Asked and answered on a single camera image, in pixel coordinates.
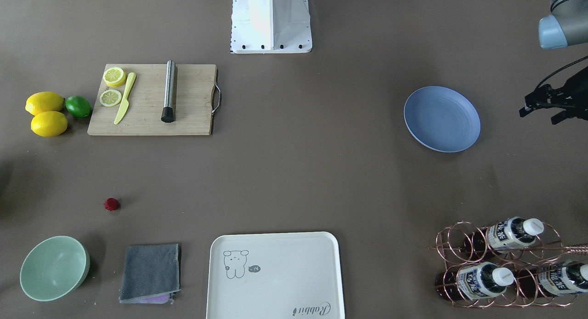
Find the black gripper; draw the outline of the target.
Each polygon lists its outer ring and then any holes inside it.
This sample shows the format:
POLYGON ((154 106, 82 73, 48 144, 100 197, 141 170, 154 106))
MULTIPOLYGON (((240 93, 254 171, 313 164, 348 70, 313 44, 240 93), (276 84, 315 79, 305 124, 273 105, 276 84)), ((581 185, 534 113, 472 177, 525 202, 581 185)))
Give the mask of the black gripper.
POLYGON ((573 118, 588 118, 588 68, 574 74, 561 88, 552 88, 550 84, 537 87, 525 96, 525 107, 519 110, 519 116, 525 117, 538 109, 560 108, 562 111, 551 118, 551 123, 558 123, 573 118))

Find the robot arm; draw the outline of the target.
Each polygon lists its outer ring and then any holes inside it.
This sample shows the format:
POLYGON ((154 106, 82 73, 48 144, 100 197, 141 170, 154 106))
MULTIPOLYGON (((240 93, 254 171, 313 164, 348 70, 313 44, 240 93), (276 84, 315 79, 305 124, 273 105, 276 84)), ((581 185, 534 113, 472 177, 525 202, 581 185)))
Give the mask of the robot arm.
MULTIPOLYGON (((551 0, 550 15, 538 22, 538 40, 544 50, 579 45, 588 40, 588 0, 551 0)), ((582 57, 555 70, 541 80, 525 96, 525 105, 519 110, 525 117, 535 110, 559 108, 551 118, 553 125, 566 119, 588 118, 588 70, 583 68, 565 81, 560 88, 552 88, 547 80, 564 69, 585 61, 582 57)))

